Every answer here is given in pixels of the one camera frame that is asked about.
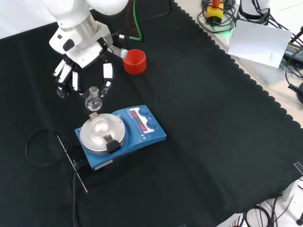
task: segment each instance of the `cable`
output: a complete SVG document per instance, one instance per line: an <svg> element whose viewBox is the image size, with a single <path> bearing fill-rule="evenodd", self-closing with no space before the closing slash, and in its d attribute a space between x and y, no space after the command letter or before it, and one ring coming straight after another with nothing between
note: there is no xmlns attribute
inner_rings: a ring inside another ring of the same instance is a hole
<svg viewBox="0 0 303 227"><path fill-rule="evenodd" d="M275 22L277 25L273 24L272 22L269 22L272 26L276 27L276 28L280 28L280 29L285 29L286 31L289 31L286 27L284 27L283 25L281 25L280 23L278 23L274 17L272 15L270 15L270 20L272 20L273 22ZM294 38L292 38L292 40L296 43L298 43L300 46L303 46L303 41L296 35L296 34L292 34L296 40Z"/></svg>
<svg viewBox="0 0 303 227"><path fill-rule="evenodd" d="M297 77L303 79L303 77L301 77L300 75L296 74L296 73L295 73L294 71L292 71L291 69L287 68L287 70L288 70L290 73L294 74L295 76L297 76Z"/></svg>
<svg viewBox="0 0 303 227"><path fill-rule="evenodd" d="M262 211L262 212L265 213L265 215L266 215L266 217L267 217L267 226L266 226L266 227L270 227L270 220L271 220L271 217L270 217L268 211L267 211L266 209L264 209L263 207L261 207L261 206L254 206L253 209L259 209L260 212ZM248 227L251 227L251 226L249 225L248 221L247 221L247 213L248 213L248 212L249 212L249 210L245 212L245 215L244 215L245 217L243 217L243 219L245 219L246 225L247 225Z"/></svg>
<svg viewBox="0 0 303 227"><path fill-rule="evenodd" d="M259 15L252 15L252 14L245 13L242 8L242 0L240 0L239 10L237 13L237 19L241 19L241 17L239 16L239 14L240 14L241 16L243 16L245 18L245 20L247 20L251 23L268 25L269 17L270 17L270 9L268 8L266 13L262 13L258 0L251 0L251 2L254 5L255 10Z"/></svg>
<svg viewBox="0 0 303 227"><path fill-rule="evenodd" d="M294 56L295 56L297 53L299 53L300 51L301 51L301 50L297 50L297 51L288 59L287 64L286 64L286 66L285 66L285 78L286 78L286 81L287 81L287 83L288 83L288 88L291 89L292 91L294 91L295 93L297 93L297 94L303 96L303 91L300 90L300 89L299 89L298 87L296 87L295 85L291 84L291 83L289 82L288 78L287 78L288 65L289 65L291 59L294 58Z"/></svg>
<svg viewBox="0 0 303 227"><path fill-rule="evenodd" d="M138 33L139 33L139 38L137 38L137 37L132 37L132 36L130 36L129 38L132 39L132 40L136 40L136 41L142 42L142 41L143 41L143 35L142 35L141 28L140 28L140 26L139 26L139 23L138 23L138 21L137 21L137 14L136 14L136 0L134 0L134 2L133 2L133 14L134 14L134 23L136 24L136 27L137 27L137 30L138 30Z"/></svg>
<svg viewBox="0 0 303 227"><path fill-rule="evenodd" d="M259 209L259 211L260 211L261 225L262 225L262 227L263 227L263 221L262 221L261 209Z"/></svg>
<svg viewBox="0 0 303 227"><path fill-rule="evenodd" d="M72 222L74 227L78 227L76 220L76 176L79 169L87 164L87 161L82 161L76 166L76 171L72 177Z"/></svg>
<svg viewBox="0 0 303 227"><path fill-rule="evenodd" d="M302 75L302 73L298 70L298 68L297 68L297 64L295 64L294 65L294 70L296 70L297 71L297 73L299 73L299 77L301 77L301 78L303 78L303 75Z"/></svg>
<svg viewBox="0 0 303 227"><path fill-rule="evenodd" d="M266 200L266 202L269 204L269 206L271 207L271 210L273 211L274 210L273 206L267 200Z"/></svg>
<svg viewBox="0 0 303 227"><path fill-rule="evenodd" d="M62 158L58 159L57 161L49 162L49 163L38 163L38 162L35 162L35 161L33 161L33 160L31 160L31 159L29 158L29 155L28 155L28 154L29 154L29 149L28 149L29 144L31 143L31 141L33 140L33 138L34 138L36 135L38 135L38 134L40 134L40 133L42 133L42 132L44 132L44 131L52 131L52 132L54 132L54 134L55 134L54 139L61 139L61 140L66 140L66 141L67 141L66 153L64 153L64 156L63 156ZM34 165L34 166L39 166L39 167L54 166L54 165L56 165L56 164L58 164L58 163L61 163L61 162L67 157L67 153L69 153L69 152L71 151L71 147L72 147L71 141L70 141L69 139L67 139L67 138L63 135L63 133L60 132L59 130L55 130L55 129L51 129L51 128L42 128L42 129L39 129L38 131L34 132L34 133L29 137L29 139L27 140L27 143L26 143L26 146L25 146L25 158L27 159L27 161L28 161L30 164L32 164L32 165Z"/></svg>
<svg viewBox="0 0 303 227"><path fill-rule="evenodd" d="M283 211L283 213L282 214L280 214L280 216L278 217L278 218L276 218L275 219L275 221L277 221L286 211L287 211L287 209L288 209L288 207L289 207L289 205L290 205L290 203L292 202L292 200L293 200L293 198L294 198L294 196L292 196L292 198L291 198L291 200L289 201L289 203L288 203L288 205L287 205L287 207L286 207L286 209Z"/></svg>
<svg viewBox="0 0 303 227"><path fill-rule="evenodd" d="M234 23L235 23L235 21L236 21L236 17L235 17L236 8L232 5L232 3L233 3L233 1L231 2L231 5L229 5L229 4L226 4L226 5L225 5L226 8L229 9L229 10L231 11L231 13L230 13L227 9L224 9L225 6L224 6L223 8L218 7L218 6L213 6L213 5L212 5L212 1L210 1L210 2L208 2L208 3L206 3L206 4L204 4L203 7L202 7L202 12L199 13L198 16L197 16L197 21L198 21L199 25L200 25L205 31L208 31L208 32L211 32L211 33L214 33L214 34L218 34L218 33L223 33L223 32L231 31L231 30L233 29ZM207 11L207 8L208 8L209 6L212 7L212 8L215 8L215 9L220 9L220 10L222 10L222 11L223 11L223 14L226 14L226 15L228 15L229 17L228 17L225 21L220 22L220 23L211 21L210 19L208 19L208 18L206 17L206 15L205 15L205 13L204 13L205 11ZM221 30L221 31L210 30L210 29L208 29L205 25L203 25L203 24L201 23L201 21L199 20L199 17L200 17L201 15L203 15L203 17L205 18L206 22L208 22L208 23L211 24L210 26L211 26L212 28L214 28L215 26L218 26L218 27L230 26L230 28L224 29L224 30Z"/></svg>
<svg viewBox="0 0 303 227"><path fill-rule="evenodd" d="M241 223L239 224L239 227L242 227L246 214L247 214L246 212L243 213L243 217L242 217Z"/></svg>
<svg viewBox="0 0 303 227"><path fill-rule="evenodd" d="M143 20L142 22L154 20L154 19L157 19L157 18L159 18L159 17L168 15L171 11L172 11L172 0L169 0L169 11L167 11L166 13L162 13L162 14L159 14L159 15L156 15L156 16L153 16L153 17L150 17L150 18L147 18L147 19Z"/></svg>
<svg viewBox="0 0 303 227"><path fill-rule="evenodd" d="M150 20L154 20L154 19L157 19L159 17L162 17L162 16L165 16L165 15L168 15L169 13L172 12L172 0L169 0L169 10L165 13L162 13L162 14L159 14L159 15L155 15L153 17L150 17L150 18L147 18L145 20L142 20L142 21L139 21L139 23L144 23L144 22L147 22L147 21L150 21ZM117 30L116 32L113 33L113 35L116 35L116 36L119 36L118 34L125 28L125 26L123 26L122 28L120 28L119 30Z"/></svg>

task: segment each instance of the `white paper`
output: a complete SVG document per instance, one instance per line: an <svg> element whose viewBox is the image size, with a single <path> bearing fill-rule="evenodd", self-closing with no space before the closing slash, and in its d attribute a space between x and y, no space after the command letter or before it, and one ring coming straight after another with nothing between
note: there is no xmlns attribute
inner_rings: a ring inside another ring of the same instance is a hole
<svg viewBox="0 0 303 227"><path fill-rule="evenodd" d="M278 68L292 32L238 20L228 54Z"/></svg>

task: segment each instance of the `red cup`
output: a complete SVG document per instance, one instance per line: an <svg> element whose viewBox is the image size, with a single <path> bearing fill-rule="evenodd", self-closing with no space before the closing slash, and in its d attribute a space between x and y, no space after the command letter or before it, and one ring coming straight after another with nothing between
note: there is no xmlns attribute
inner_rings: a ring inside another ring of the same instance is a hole
<svg viewBox="0 0 303 227"><path fill-rule="evenodd" d="M130 50L123 59L124 69L129 74L139 74L146 69L146 55L140 50Z"/></svg>

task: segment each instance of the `digital display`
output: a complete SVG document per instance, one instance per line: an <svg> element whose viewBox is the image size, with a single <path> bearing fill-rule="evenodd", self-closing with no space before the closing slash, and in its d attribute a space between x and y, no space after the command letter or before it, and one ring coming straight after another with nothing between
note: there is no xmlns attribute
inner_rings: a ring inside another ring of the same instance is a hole
<svg viewBox="0 0 303 227"><path fill-rule="evenodd" d="M144 126L144 124L142 123L141 119L139 118L138 114L136 113L136 111L132 110L131 111L132 115L134 116L134 118L136 119L136 121L138 122L140 128L142 131L147 131L146 127Z"/></svg>

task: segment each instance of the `black tablecloth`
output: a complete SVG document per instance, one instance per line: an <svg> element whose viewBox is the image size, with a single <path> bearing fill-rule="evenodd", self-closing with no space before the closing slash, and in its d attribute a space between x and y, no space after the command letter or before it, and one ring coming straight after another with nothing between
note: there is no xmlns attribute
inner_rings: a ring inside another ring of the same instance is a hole
<svg viewBox="0 0 303 227"><path fill-rule="evenodd" d="M166 8L161 0L138 2L139 18ZM115 31L125 10L93 15ZM56 29L51 24L0 41L1 227L72 226L70 164L39 168L24 156L35 130L53 127L77 144L74 129L88 118L83 99L56 95L50 74L61 56L48 45ZM293 165L303 162L300 125L184 11L174 5L142 29L144 43L128 47L145 51L147 70L130 76L110 57L115 78L102 112L146 104L168 137L99 173L82 173L89 193L78 188L81 226L216 226L300 176ZM86 80L100 79L100 72L97 63Z"/></svg>

